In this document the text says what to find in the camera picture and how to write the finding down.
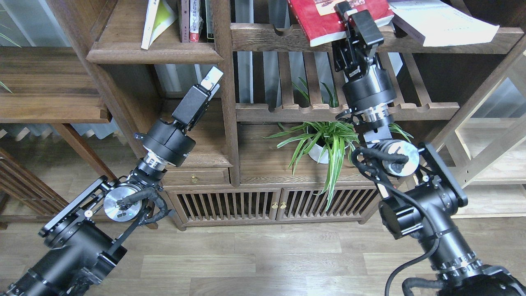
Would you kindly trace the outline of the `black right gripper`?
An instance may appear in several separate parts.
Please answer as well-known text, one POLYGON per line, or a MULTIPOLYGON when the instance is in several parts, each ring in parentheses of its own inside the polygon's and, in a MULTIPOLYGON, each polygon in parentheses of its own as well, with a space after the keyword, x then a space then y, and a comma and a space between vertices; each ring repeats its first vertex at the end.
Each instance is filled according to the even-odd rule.
POLYGON ((348 82, 342 87, 348 110, 338 117, 390 118, 389 103, 396 98, 389 74, 380 64, 377 48, 384 38, 369 11, 355 12, 349 1, 335 5, 346 29, 344 39, 332 42, 335 70, 348 82))

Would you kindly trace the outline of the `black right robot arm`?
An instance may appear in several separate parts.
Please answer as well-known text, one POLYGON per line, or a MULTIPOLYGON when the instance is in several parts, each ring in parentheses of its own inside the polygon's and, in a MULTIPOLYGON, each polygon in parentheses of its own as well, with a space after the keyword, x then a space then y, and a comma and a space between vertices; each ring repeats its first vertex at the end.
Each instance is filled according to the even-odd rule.
POLYGON ((396 92, 376 53, 384 39, 372 15, 355 11, 345 0, 335 11, 346 36, 333 42, 332 50, 336 71, 348 78, 343 92, 349 107, 336 119, 356 126, 362 142, 350 159, 379 189, 383 225, 395 239, 417 239, 424 251, 391 273, 384 294, 398 273, 428 259, 436 279, 409 277, 402 283, 404 295, 427 288, 438 296, 524 296, 524 285, 506 268, 483 264, 452 221, 468 197, 435 148, 392 138, 388 105, 396 92))

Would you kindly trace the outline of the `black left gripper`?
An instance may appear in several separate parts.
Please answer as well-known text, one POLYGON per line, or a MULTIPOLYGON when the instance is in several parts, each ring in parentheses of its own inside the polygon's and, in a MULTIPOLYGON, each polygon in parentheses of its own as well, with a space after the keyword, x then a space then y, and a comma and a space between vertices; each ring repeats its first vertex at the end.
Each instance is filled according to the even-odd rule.
POLYGON ((195 126, 207 110, 211 93, 216 93, 220 88, 219 81, 223 74, 216 66, 212 66, 200 85, 192 86, 173 111, 172 123, 159 119, 148 133, 136 133, 136 138, 161 159, 173 166, 181 166, 196 144, 186 132, 195 126))

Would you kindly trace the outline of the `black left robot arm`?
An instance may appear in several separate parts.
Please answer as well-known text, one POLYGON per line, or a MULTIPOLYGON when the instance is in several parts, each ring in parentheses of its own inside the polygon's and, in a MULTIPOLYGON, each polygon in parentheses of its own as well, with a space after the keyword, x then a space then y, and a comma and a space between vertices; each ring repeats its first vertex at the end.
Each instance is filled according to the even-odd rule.
POLYGON ((49 251, 2 296, 82 296, 124 257, 123 242, 142 225, 173 215, 159 195, 166 166, 179 167, 196 142, 187 135, 220 88, 212 67, 172 113, 148 133, 136 133, 147 155, 123 180, 99 177, 39 231, 49 251))

